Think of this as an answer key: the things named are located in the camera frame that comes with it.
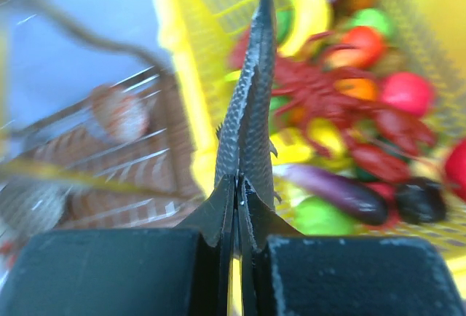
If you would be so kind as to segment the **grey toy fish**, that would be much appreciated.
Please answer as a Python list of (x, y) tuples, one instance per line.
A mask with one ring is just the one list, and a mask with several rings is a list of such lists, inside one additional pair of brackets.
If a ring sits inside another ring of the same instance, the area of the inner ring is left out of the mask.
[(248, 48), (240, 78), (223, 122), (216, 130), (218, 150), (214, 184), (223, 175), (243, 175), (272, 210), (274, 190), (272, 155), (277, 149), (269, 137), (276, 44), (276, 12), (273, 0), (259, 0), (250, 23)]

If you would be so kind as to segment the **purple toy eggplant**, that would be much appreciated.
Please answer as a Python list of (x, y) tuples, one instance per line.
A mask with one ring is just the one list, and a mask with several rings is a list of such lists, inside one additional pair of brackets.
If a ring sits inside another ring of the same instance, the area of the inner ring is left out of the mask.
[(381, 226), (389, 218), (389, 207), (383, 196), (353, 178), (311, 165), (292, 163), (273, 167), (273, 173), (322, 197), (366, 225)]

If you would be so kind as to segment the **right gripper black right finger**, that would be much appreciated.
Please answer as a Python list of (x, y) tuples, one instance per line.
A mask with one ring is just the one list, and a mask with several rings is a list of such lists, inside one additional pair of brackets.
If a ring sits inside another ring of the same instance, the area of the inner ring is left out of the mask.
[(463, 315), (440, 253), (418, 237), (304, 236), (238, 185), (244, 315)]

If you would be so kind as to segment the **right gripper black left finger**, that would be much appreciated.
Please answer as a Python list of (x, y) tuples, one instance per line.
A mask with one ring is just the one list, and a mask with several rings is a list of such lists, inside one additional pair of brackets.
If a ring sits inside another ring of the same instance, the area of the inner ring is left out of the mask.
[(33, 237), (1, 289), (3, 315), (226, 315), (235, 179), (173, 228)]

